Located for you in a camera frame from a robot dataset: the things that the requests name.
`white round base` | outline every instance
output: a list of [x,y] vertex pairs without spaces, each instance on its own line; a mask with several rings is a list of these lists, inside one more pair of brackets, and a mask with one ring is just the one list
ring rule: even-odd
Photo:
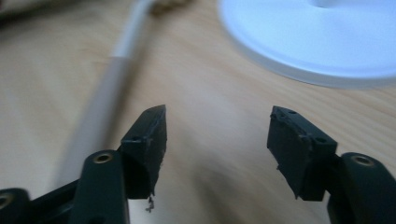
[[317,1],[222,0],[219,14],[242,51],[285,77],[335,88],[395,83],[396,1]]

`wooden table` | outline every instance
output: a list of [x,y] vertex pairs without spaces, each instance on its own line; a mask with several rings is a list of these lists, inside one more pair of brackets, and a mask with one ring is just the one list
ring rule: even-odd
[[[82,1],[0,30],[0,189],[53,187],[131,4]],[[396,88],[336,90],[258,66],[225,33],[214,1],[152,23],[126,83],[109,148],[146,108],[166,104],[168,149],[155,209],[136,223],[330,223],[323,203],[294,200],[266,148],[273,105],[296,110],[396,175]]]

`blurry background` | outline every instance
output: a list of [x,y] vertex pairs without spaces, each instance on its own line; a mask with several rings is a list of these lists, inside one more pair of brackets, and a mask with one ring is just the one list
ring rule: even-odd
[[[28,189],[31,198],[52,190],[132,3],[73,2],[0,23],[0,189]],[[108,145],[117,148],[145,109],[166,104],[155,209],[133,202],[136,223],[330,223],[327,200],[295,200],[276,169],[266,148],[273,105],[316,124],[339,155],[367,154],[396,175],[396,88],[328,89],[271,73],[236,50],[215,1],[154,20],[145,41]]]

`wood grain surface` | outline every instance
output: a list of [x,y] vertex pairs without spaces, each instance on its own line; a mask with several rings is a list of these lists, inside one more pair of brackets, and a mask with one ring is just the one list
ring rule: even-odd
[[[0,28],[0,189],[52,190],[72,136],[108,64],[131,1],[80,1]],[[108,143],[145,109],[167,106],[168,149],[155,209],[133,223],[330,223],[322,203],[295,200],[266,148],[273,105],[305,116],[396,175],[396,88],[337,90],[258,66],[224,31],[215,1],[153,19],[125,83]]]

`white lamp base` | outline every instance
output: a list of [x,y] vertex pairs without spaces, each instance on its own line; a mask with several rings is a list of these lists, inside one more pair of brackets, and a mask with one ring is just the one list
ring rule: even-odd
[[335,88],[396,83],[396,1],[222,0],[238,47],[266,68]]

